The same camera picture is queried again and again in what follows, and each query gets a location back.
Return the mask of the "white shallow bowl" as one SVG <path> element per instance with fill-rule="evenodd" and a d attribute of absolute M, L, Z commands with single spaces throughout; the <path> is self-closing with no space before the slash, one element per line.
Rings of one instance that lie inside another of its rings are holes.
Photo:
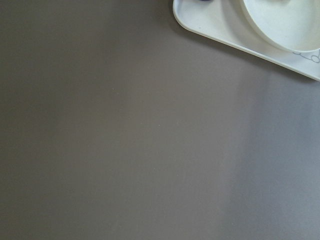
<path fill-rule="evenodd" d="M 318 0 L 241 0 L 254 31 L 276 48 L 310 53 L 320 49 Z"/>

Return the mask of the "cream rabbit tray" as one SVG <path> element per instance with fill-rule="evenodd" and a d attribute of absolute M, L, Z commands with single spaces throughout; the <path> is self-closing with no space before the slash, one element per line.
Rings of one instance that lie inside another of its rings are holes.
<path fill-rule="evenodd" d="M 264 59 L 313 80 L 320 79 L 320 52 L 292 53 L 261 38 L 237 0 L 175 0 L 172 10 L 186 30 Z"/>

